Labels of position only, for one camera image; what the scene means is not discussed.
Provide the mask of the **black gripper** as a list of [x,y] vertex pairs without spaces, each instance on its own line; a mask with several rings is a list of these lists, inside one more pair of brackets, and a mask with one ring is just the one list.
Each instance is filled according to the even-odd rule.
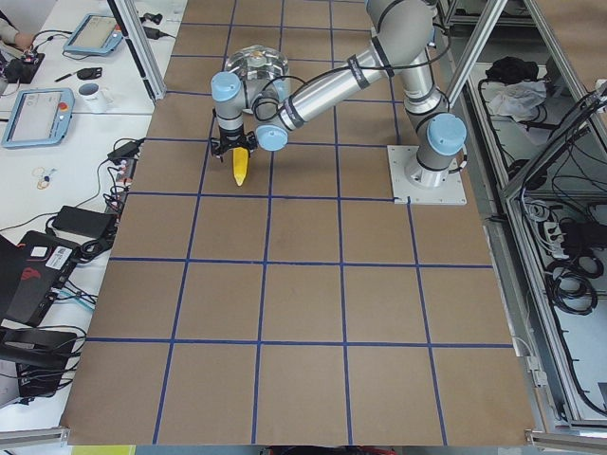
[[212,155],[223,161],[223,155],[229,150],[236,147],[244,147],[248,149],[248,162],[252,162],[257,149],[257,138],[253,132],[238,136],[221,136],[219,138],[211,137],[210,144]]

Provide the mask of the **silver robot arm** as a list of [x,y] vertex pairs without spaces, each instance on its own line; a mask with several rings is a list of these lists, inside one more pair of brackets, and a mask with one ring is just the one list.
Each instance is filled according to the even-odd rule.
[[328,70],[296,90],[286,57],[278,50],[252,45],[229,57],[212,77],[213,116],[219,136],[212,155],[232,154],[237,183],[247,176],[250,154],[262,148],[284,148],[291,132],[343,100],[383,78],[403,83],[404,108],[418,137],[417,152],[407,160],[406,178],[417,187],[439,187],[467,136],[463,121],[449,111],[437,87],[428,48],[434,35],[435,4],[431,1],[368,1],[373,34],[366,49],[345,64]]

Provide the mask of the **person's hand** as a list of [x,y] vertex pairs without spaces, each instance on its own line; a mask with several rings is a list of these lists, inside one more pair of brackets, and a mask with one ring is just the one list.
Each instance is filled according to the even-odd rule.
[[34,40],[33,34],[18,31],[14,35],[14,45],[17,48],[22,49],[22,50],[25,50],[25,49],[31,47],[33,40]]

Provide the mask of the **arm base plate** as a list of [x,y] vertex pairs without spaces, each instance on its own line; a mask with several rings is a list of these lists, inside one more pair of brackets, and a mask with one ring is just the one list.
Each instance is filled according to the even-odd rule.
[[446,170],[429,171],[417,161],[418,146],[387,147],[393,199],[396,204],[464,206],[467,197],[453,159]]

